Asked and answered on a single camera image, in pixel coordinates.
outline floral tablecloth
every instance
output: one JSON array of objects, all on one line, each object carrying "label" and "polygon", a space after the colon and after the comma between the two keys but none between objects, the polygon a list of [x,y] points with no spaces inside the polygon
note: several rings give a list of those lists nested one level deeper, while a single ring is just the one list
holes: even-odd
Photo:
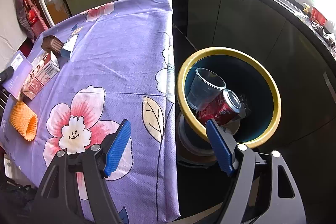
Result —
[{"label": "floral tablecloth", "polygon": [[[29,55],[42,53],[42,38],[78,35],[69,61],[28,106],[38,116],[28,142],[1,122],[0,142],[38,186],[55,153],[85,151],[115,133],[123,119],[131,138],[107,186],[124,223],[164,223],[179,216],[175,151],[172,0],[120,0],[73,16],[43,32]],[[82,173],[77,173],[84,215],[92,220]]]}]

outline yellow rim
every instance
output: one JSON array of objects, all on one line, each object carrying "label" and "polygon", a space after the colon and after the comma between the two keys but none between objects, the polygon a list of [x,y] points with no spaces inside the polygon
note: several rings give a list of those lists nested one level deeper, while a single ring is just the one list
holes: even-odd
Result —
[{"label": "yellow rim", "polygon": [[245,142],[248,147],[255,148],[257,146],[262,145],[265,143],[275,132],[278,127],[280,116],[281,116],[281,100],[280,100],[280,93],[275,84],[272,76],[268,73],[268,71],[255,59],[248,56],[247,54],[231,49],[231,48],[224,48],[224,47],[211,47],[205,48],[200,50],[193,55],[189,56],[189,58],[183,63],[177,77],[177,101],[180,105],[181,112],[184,118],[187,120],[188,124],[191,128],[200,136],[202,139],[209,142],[209,139],[205,132],[205,127],[196,119],[194,114],[191,112],[185,94],[184,94],[184,82],[187,77],[189,70],[192,66],[199,60],[204,57],[210,55],[229,55],[240,60],[245,61],[246,63],[253,66],[266,80],[273,97],[273,115],[271,122],[269,123],[266,130],[256,139],[251,140],[249,142]]}]

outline purple packaging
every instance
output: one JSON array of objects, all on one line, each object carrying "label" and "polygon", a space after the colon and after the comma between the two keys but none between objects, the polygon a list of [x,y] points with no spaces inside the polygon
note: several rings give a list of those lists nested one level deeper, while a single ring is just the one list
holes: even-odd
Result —
[{"label": "purple packaging", "polygon": [[18,50],[11,60],[8,62],[7,67],[12,66],[14,69],[13,76],[6,80],[2,86],[17,100],[20,100],[22,86],[32,71],[33,66],[23,55],[23,53]]}]

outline blue gripper pad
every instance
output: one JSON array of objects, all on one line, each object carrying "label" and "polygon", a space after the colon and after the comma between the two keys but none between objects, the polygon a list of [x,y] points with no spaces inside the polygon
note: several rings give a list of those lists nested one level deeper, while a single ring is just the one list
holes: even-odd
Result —
[{"label": "blue gripper pad", "polygon": [[106,164],[104,168],[104,173],[108,177],[111,175],[112,172],[117,169],[130,136],[131,123],[129,121],[126,121],[123,127],[120,129],[117,137],[115,137],[111,148],[106,153]]},{"label": "blue gripper pad", "polygon": [[228,176],[231,176],[235,171],[232,166],[232,154],[212,120],[207,121],[206,133],[220,169]]}]

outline blue leaf print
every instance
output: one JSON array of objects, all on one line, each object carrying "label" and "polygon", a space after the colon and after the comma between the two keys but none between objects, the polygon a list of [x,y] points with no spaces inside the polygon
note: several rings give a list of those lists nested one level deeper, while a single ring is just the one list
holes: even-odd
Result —
[{"label": "blue leaf print", "polygon": [[119,212],[119,216],[123,222],[123,224],[129,224],[128,215],[125,206],[122,208],[122,210]]},{"label": "blue leaf print", "polygon": [[72,31],[74,31],[74,30],[76,30],[76,29],[77,29],[77,27],[78,27],[78,23],[76,23],[76,25],[75,25],[75,26],[73,26],[71,30],[72,30]]}]

